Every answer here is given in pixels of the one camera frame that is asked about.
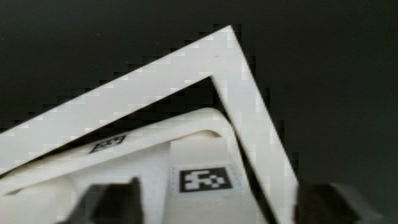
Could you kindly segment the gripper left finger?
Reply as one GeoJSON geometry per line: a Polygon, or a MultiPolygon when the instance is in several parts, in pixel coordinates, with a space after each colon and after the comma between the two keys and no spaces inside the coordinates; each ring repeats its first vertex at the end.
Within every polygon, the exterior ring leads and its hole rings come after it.
{"type": "Polygon", "coordinates": [[[141,179],[95,184],[59,224],[145,224],[141,179]]]}

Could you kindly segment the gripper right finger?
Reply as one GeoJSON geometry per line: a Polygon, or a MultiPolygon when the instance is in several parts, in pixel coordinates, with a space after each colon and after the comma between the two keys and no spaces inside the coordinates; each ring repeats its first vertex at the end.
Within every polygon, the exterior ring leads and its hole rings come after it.
{"type": "Polygon", "coordinates": [[[386,216],[351,186],[303,182],[297,189],[296,224],[386,224],[386,216]]]}

